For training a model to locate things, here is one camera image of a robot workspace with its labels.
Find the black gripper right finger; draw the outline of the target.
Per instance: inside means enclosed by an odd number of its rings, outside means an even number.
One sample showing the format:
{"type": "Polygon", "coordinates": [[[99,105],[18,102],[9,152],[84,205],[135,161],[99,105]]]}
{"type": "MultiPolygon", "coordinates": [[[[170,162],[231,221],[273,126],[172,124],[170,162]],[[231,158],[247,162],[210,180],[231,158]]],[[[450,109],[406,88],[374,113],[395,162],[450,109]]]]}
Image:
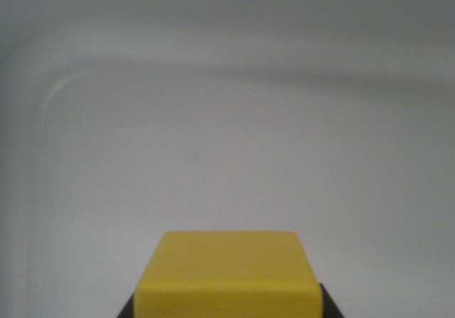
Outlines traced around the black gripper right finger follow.
{"type": "Polygon", "coordinates": [[[338,308],[323,283],[320,283],[319,286],[323,295],[323,318],[344,318],[342,311],[338,308]]]}

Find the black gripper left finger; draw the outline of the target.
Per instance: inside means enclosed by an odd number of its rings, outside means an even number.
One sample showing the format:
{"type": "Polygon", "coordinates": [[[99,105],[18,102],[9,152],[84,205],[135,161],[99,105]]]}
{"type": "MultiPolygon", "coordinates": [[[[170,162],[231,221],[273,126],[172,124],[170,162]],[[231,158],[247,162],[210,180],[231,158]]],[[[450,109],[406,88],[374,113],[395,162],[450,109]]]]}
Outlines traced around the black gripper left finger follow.
{"type": "Polygon", "coordinates": [[[126,304],[120,310],[117,318],[134,318],[134,295],[127,300],[126,304]]]}

